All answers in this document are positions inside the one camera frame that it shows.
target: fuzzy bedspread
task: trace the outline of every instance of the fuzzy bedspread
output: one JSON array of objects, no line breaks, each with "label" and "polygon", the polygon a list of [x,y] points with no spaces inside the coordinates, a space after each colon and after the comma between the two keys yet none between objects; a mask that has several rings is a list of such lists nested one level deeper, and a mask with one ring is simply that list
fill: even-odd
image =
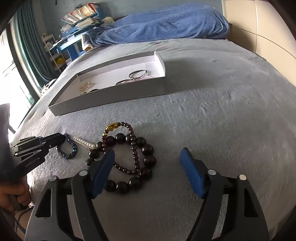
[{"label": "fuzzy bedspread", "polygon": [[[48,109],[75,73],[152,50],[164,60],[170,94],[57,117]],[[93,201],[110,241],[186,239],[202,200],[192,192],[179,162],[183,147],[222,175],[245,174],[270,230],[296,204],[296,88],[267,61],[232,42],[170,39],[92,49],[67,67],[28,114],[15,138],[60,132],[96,143],[104,127],[114,121],[130,123],[136,136],[154,146],[157,165],[141,190],[124,196],[104,191]],[[68,143],[61,148],[71,150]],[[116,161],[132,168],[130,147],[116,145],[114,150]],[[51,175],[71,177],[86,169],[87,158],[83,147],[78,146],[72,160],[51,149],[46,162],[28,174],[33,200]],[[129,177],[113,169],[110,178],[128,181]],[[220,220],[217,233],[222,225]]]}]

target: blue towel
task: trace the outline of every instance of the blue towel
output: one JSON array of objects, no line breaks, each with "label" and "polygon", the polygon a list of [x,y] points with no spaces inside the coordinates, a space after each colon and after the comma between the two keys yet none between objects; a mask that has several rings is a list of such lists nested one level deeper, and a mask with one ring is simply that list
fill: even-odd
[{"label": "blue towel", "polygon": [[130,14],[116,22],[87,32],[94,46],[149,42],[177,38],[222,39],[229,23],[216,9],[183,4],[162,10]]}]

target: silver bolt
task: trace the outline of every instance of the silver bolt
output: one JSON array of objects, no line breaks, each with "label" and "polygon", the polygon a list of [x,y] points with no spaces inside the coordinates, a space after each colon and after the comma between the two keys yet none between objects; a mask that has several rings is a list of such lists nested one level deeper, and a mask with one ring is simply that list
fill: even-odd
[{"label": "silver bolt", "polygon": [[88,174],[88,171],[87,170],[82,170],[79,172],[79,176],[86,176]]},{"label": "silver bolt", "polygon": [[214,169],[209,169],[209,170],[207,171],[207,173],[208,173],[209,175],[211,175],[211,176],[215,176],[215,175],[217,174],[217,172],[216,172]]},{"label": "silver bolt", "polygon": [[51,176],[51,177],[49,178],[49,181],[50,181],[50,182],[54,182],[56,179],[57,179],[57,176]]},{"label": "silver bolt", "polygon": [[239,179],[245,181],[247,177],[244,174],[239,175]]}]

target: gray box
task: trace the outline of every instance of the gray box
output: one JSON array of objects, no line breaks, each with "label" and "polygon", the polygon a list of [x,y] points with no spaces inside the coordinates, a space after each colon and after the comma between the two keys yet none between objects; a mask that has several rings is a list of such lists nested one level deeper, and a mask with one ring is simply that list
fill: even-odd
[{"label": "gray box", "polygon": [[[120,80],[128,79],[129,73],[140,69],[147,70],[147,75],[153,78],[115,85]],[[81,95],[83,92],[79,87],[87,82],[93,85],[87,92],[95,88],[98,90]],[[79,72],[63,86],[48,107],[57,116],[99,105],[167,93],[163,60],[156,51],[151,51],[110,60]]]}]

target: bead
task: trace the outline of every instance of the bead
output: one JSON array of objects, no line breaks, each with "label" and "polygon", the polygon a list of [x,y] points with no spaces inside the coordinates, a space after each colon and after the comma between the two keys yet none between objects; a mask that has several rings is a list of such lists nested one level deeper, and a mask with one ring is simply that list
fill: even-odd
[{"label": "bead", "polygon": [[108,136],[106,138],[107,146],[114,146],[116,144],[116,140],[113,136]]},{"label": "bead", "polygon": [[96,149],[92,149],[89,151],[89,157],[92,159],[96,159],[99,157],[99,152]]},{"label": "bead", "polygon": [[140,170],[139,176],[142,180],[149,180],[152,177],[152,170],[147,167],[143,167]]},{"label": "bead", "polygon": [[120,194],[126,194],[129,192],[129,185],[126,182],[119,182],[116,189]]},{"label": "bead", "polygon": [[154,167],[156,164],[156,158],[153,155],[146,156],[143,160],[143,163],[145,167],[148,167],[148,168]]},{"label": "bead", "polygon": [[107,192],[114,192],[116,190],[116,182],[112,180],[107,180],[104,186]]},{"label": "bead", "polygon": [[126,141],[126,136],[122,133],[118,133],[116,136],[115,136],[115,139],[116,139],[116,142],[119,143],[119,144],[123,144],[125,141]]},{"label": "bead", "polygon": [[85,164],[87,165],[87,167],[90,167],[90,165],[94,162],[95,160],[92,158],[88,158],[85,162]]},{"label": "bead", "polygon": [[99,141],[99,142],[96,144],[96,149],[97,149],[99,152],[103,152],[103,142]]},{"label": "bead", "polygon": [[126,135],[126,143],[131,144],[131,135]]},{"label": "bead", "polygon": [[140,178],[138,177],[132,177],[129,181],[128,181],[128,184],[130,185],[130,188],[131,189],[134,189],[134,190],[138,190],[142,187],[143,185],[143,182]]},{"label": "bead", "polygon": [[154,152],[154,148],[152,145],[150,144],[146,144],[142,147],[142,153],[143,155],[145,156],[148,156],[148,155],[152,155]]},{"label": "bead", "polygon": [[137,147],[139,147],[139,148],[142,148],[144,145],[146,145],[146,140],[145,140],[145,138],[143,138],[143,137],[138,137],[138,138],[136,139],[136,145],[137,145]]}]

